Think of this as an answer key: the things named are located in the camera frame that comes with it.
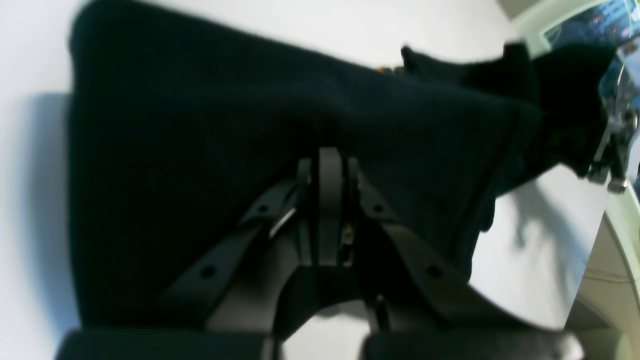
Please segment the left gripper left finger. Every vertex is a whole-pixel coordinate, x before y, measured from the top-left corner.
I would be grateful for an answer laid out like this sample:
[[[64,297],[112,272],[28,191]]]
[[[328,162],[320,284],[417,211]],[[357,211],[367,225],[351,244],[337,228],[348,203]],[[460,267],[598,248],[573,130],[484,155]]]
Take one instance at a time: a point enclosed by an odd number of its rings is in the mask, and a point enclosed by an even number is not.
[[[71,219],[71,267],[83,328],[58,360],[277,360],[290,332],[279,305],[332,263],[332,150],[230,216],[142,203],[116,220]]]

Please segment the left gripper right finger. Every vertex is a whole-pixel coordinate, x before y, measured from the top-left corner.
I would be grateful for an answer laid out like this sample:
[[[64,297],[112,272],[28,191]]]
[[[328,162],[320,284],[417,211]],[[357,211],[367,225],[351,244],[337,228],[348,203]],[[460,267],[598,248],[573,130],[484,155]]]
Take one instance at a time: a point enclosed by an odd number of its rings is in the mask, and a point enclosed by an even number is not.
[[[368,312],[362,360],[583,360],[573,332],[510,315],[460,278],[330,149],[330,264],[350,268]]]

